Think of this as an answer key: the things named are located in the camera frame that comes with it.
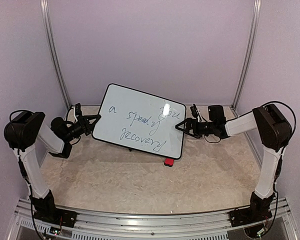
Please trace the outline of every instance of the handwriting on whiteboard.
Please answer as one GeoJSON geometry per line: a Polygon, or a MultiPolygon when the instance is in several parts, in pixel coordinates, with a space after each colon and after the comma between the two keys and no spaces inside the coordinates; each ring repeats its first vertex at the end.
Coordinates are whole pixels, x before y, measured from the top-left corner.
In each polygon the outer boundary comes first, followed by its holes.
{"type": "MultiPolygon", "coordinates": [[[[166,118],[176,118],[180,119],[180,113],[171,111],[168,109],[167,112],[164,113],[164,108],[161,107],[159,109],[159,115],[157,117],[153,117],[152,115],[143,116],[139,114],[137,111],[129,111],[126,116],[126,120],[128,120],[127,127],[124,127],[120,133],[120,140],[129,140],[134,142],[139,142],[142,146],[143,144],[149,145],[153,147],[154,152],[159,152],[162,147],[166,144],[167,140],[154,140],[152,137],[156,134],[158,129],[160,128],[160,123],[164,121],[166,118]],[[128,128],[133,128],[135,124],[141,124],[145,127],[149,128],[148,136],[139,136],[134,134],[128,128]]],[[[116,110],[115,106],[111,106],[108,110],[109,113],[116,114],[118,111],[116,110]]]]}

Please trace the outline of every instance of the white wall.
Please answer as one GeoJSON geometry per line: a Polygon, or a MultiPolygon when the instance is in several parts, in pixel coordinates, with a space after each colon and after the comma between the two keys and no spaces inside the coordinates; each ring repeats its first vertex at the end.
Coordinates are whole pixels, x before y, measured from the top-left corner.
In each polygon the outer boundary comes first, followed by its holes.
{"type": "Polygon", "coordinates": [[[110,83],[184,104],[232,103],[254,0],[49,1],[73,103],[100,104],[110,83]]]}
{"type": "MultiPolygon", "coordinates": [[[[47,124],[66,113],[38,0],[0,0],[0,240],[19,198],[27,193],[3,134],[9,114],[18,109],[43,111],[47,124]]],[[[40,144],[37,150],[41,161],[46,149],[40,144]]]]}
{"type": "MultiPolygon", "coordinates": [[[[283,159],[278,189],[281,197],[286,196],[300,232],[300,0],[262,1],[256,42],[238,113],[243,114],[271,100],[285,102],[297,117],[297,130],[283,159]]],[[[289,111],[280,109],[292,119],[289,111]]],[[[258,133],[249,135],[262,153],[258,133]]]]}

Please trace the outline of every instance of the white board with black border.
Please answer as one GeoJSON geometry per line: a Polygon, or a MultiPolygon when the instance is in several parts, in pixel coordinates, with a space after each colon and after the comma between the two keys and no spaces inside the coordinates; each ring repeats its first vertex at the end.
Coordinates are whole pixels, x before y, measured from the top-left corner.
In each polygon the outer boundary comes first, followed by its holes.
{"type": "Polygon", "coordinates": [[[182,155],[184,133],[175,128],[185,120],[186,106],[159,96],[109,84],[92,137],[171,159],[182,155]]]}

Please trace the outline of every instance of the enclosure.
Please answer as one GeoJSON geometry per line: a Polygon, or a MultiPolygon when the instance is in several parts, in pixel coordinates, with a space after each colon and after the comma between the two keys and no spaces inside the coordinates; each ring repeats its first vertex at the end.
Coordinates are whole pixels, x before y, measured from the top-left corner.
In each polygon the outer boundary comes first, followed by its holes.
{"type": "MultiPolygon", "coordinates": [[[[77,103],[84,116],[103,106],[117,113],[120,105],[128,113],[123,119],[135,112],[129,127],[149,126],[157,117],[149,110],[155,101],[140,107],[138,97],[127,104],[132,92],[115,93],[115,110],[112,101],[106,105],[111,84],[185,106],[185,118],[193,118],[193,104],[205,119],[209,106],[221,105],[227,121],[269,101],[289,105],[297,130],[277,180],[279,207],[274,201],[270,208],[272,214],[278,209],[278,235],[264,239],[300,239],[300,1],[289,0],[0,1],[0,239],[35,238],[27,185],[3,137],[9,114],[44,112],[50,127],[56,117],[75,123],[77,103]]],[[[291,112],[277,106],[293,126],[291,112]]],[[[174,131],[185,119],[180,113],[167,113],[176,120],[174,131]]],[[[121,121],[118,115],[105,119],[101,114],[101,132],[121,121]]],[[[146,141],[172,135],[162,120],[146,141]]],[[[225,214],[250,204],[264,157],[259,131],[226,139],[180,135],[172,167],[164,165],[170,155],[155,148],[111,144],[91,134],[63,159],[36,141],[55,204],[80,212],[73,232],[60,238],[245,239],[241,228],[226,229],[225,214]]],[[[38,222],[41,231],[49,228],[38,222]]]]}

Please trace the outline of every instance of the red eraser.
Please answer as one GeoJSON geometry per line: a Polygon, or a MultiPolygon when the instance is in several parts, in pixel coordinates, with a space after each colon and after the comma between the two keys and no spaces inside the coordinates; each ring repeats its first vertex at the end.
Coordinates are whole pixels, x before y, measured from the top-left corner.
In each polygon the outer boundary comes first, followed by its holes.
{"type": "Polygon", "coordinates": [[[166,158],[165,160],[164,160],[164,165],[165,166],[168,166],[168,167],[172,167],[173,165],[174,165],[174,159],[172,159],[172,158],[166,158]]]}

